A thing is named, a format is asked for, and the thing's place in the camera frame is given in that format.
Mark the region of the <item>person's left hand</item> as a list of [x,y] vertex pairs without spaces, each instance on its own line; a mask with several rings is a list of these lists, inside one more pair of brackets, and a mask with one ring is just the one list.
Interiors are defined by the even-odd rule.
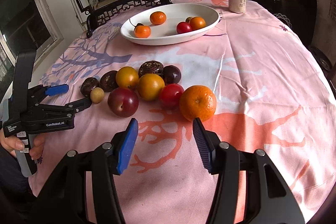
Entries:
[[[45,139],[46,134],[38,134],[34,138],[34,146],[30,150],[31,159],[38,160],[42,156]],[[16,157],[15,150],[21,151],[25,148],[23,142],[16,136],[10,136],[6,138],[3,129],[1,129],[1,146],[14,157]]]

